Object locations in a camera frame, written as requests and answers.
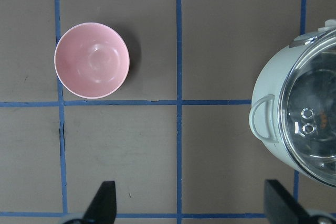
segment bowl rim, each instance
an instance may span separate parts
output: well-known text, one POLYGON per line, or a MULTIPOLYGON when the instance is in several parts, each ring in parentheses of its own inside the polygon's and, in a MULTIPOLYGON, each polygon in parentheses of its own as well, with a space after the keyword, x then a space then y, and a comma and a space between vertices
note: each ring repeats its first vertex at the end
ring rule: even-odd
POLYGON ((125 41, 122 39, 122 37, 115 31, 113 30, 111 27, 107 26, 107 25, 104 25, 104 24, 101 24, 101 23, 96 23, 96 22, 86 22, 86 23, 81 23, 81 24, 78 24, 78 25, 75 25, 73 27, 71 27, 69 30, 67 30, 63 35, 62 37, 60 38, 60 40, 58 41, 57 45, 56 45, 56 48, 55 48, 55 53, 54 53, 54 67, 55 67, 55 71, 56 71, 56 74, 57 74, 57 77, 58 77, 58 80, 63 84, 63 86, 69 90, 71 93, 79 96, 79 97, 82 97, 82 98, 86 98, 86 99, 99 99, 99 98, 103 98, 103 97, 107 97, 108 95, 114 93, 117 89, 120 88, 120 86, 124 83, 127 75, 128 75, 128 72, 129 72, 129 68, 130 68, 130 55, 129 55, 129 51, 128 51, 128 48, 127 48, 127 45, 125 43, 125 41), (87 25, 95 25, 95 26, 103 26, 105 28, 108 28, 109 30, 111 30, 111 32, 113 32, 114 34, 117 35, 117 37, 121 40, 121 42, 123 43, 125 49, 126 49, 126 52, 127 52, 127 70, 125 72, 125 75, 122 79, 122 81, 119 83, 119 85, 114 88, 112 91, 104 94, 104 95, 100 95, 100 96, 97 96, 97 97, 87 97, 85 95, 81 95, 81 94, 78 94, 74 91, 72 91, 70 88, 68 88, 67 85, 65 85, 65 83, 62 81, 61 77, 59 76, 59 73, 58 73, 58 70, 57 70, 57 66, 56 66, 56 54, 57 54, 57 50, 58 50, 58 47, 59 45, 61 44, 62 40, 65 38, 65 36, 70 33, 72 30, 80 27, 80 26, 87 26, 87 25))

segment rice cooker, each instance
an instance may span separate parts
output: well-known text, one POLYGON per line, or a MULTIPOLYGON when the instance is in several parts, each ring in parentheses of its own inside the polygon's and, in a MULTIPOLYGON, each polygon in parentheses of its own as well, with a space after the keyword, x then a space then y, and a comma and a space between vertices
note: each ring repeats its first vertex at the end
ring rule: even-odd
POLYGON ((336 19, 325 24, 295 38, 265 65, 249 124, 277 158, 336 187, 336 19))

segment bowl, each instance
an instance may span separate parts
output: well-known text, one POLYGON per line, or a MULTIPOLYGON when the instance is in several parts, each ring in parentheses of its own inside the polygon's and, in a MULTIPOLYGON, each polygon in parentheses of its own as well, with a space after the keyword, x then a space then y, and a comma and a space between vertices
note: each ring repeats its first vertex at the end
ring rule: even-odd
POLYGON ((54 64, 59 80, 70 92, 97 99, 112 94, 123 84, 130 58, 125 42, 112 28, 83 23, 61 37, 54 64))

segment blue tape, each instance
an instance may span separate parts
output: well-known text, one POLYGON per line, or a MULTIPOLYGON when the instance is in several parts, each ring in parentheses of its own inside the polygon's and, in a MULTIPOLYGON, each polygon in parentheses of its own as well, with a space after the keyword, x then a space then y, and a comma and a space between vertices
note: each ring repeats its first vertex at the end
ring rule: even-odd
POLYGON ((117 214, 117 218, 125 219, 175 219, 176 214, 117 214))
MULTIPOLYGON (((60 40, 60 2, 55 1, 55 34, 56 44, 60 40)), ((60 146, 60 169, 61 169, 61 184, 62 184, 62 207, 63 213, 68 212, 68 196, 67 196, 67 171, 66 171, 66 158, 65 158, 65 138, 64 138, 64 101, 63 101, 63 85, 57 79, 58 91, 58 108, 59 108, 59 146, 60 146)))
POLYGON ((183 100, 183 105, 250 105, 251 100, 183 100))
POLYGON ((0 107, 56 107, 58 102, 0 102, 0 107))
POLYGON ((64 101, 65 106, 87 106, 87 105, 176 105, 175 100, 79 100, 64 101))
POLYGON ((176 0, 176 39, 177 39, 176 224, 181 224, 182 223, 182 0, 176 0))
POLYGON ((264 214, 182 214, 183 219, 254 219, 265 218, 264 214))
POLYGON ((304 34, 306 32, 306 10, 307 0, 301 0, 300 34, 304 34))

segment glass lid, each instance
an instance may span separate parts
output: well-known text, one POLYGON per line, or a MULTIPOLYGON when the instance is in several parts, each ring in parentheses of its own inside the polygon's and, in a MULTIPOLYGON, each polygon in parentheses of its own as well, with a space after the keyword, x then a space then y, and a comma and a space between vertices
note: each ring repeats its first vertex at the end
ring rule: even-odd
POLYGON ((336 187, 336 30, 300 56, 282 87, 279 127, 296 163, 336 187))

